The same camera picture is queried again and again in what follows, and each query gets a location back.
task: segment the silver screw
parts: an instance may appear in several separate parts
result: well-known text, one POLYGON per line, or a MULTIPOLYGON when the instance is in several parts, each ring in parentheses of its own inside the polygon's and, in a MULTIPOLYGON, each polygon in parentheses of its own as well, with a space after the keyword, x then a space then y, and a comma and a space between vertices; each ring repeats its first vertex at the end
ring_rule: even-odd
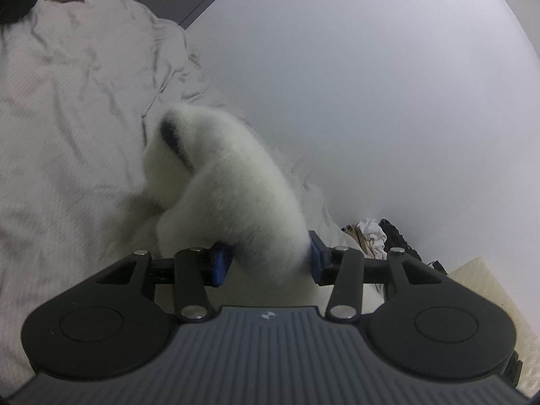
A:
POLYGON ((206 315, 208 315, 208 311, 206 308, 199 306, 198 304, 190 304, 188 306, 185 306, 180 311, 182 316, 185 318, 189 318, 190 320, 200 320, 201 318, 204 318, 206 315))
POLYGON ((330 310, 330 315, 340 320, 349 320, 357 314, 356 309, 346 304, 339 304, 330 310))

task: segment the wrinkled fabric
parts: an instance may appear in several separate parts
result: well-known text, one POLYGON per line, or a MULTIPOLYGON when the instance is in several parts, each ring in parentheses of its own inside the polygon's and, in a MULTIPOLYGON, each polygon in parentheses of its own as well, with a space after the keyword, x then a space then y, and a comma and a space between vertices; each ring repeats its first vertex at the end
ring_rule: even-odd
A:
MULTIPOLYGON (((0 30, 0 395, 33 375, 20 332, 34 308, 133 250, 159 257, 142 150, 176 102, 242 116, 207 82, 184 31, 139 3, 39 0, 0 30)), ((273 155, 308 227, 327 245, 353 242, 320 189, 273 155)))

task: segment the gray ribbed panel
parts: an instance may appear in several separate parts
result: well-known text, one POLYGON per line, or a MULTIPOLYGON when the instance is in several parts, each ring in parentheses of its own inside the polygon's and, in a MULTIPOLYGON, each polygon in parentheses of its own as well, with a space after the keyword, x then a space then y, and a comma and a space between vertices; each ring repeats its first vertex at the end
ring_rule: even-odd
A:
POLYGON ((40 374, 14 405, 520 405, 498 377, 439 384, 380 361, 352 326, 315 308, 223 308, 183 326, 147 366, 113 380, 75 383, 40 374))

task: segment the crumpled white cloth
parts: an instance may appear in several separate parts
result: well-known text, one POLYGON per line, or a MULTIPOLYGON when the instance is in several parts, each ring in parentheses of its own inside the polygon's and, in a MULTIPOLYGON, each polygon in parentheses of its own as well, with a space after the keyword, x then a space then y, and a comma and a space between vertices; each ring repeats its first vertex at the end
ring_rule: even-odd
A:
POLYGON ((386 253, 384 252, 384 243, 386 242, 386 235, 376 219, 364 219, 357 225, 358 230, 366 239, 367 247, 372 253, 375 259, 386 260, 386 253))

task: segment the white fur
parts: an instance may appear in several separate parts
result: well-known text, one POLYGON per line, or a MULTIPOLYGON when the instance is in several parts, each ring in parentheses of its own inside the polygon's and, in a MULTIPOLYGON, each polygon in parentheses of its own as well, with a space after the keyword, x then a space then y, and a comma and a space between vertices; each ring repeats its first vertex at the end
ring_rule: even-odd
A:
POLYGON ((177 105, 165 117, 194 169, 158 129, 145 150, 144 171, 150 194, 166 209, 157 224, 161 254, 219 240, 233 246, 235 259, 226 283, 208 291, 214 304, 311 303, 317 287, 306 224, 263 145, 222 110, 177 105))

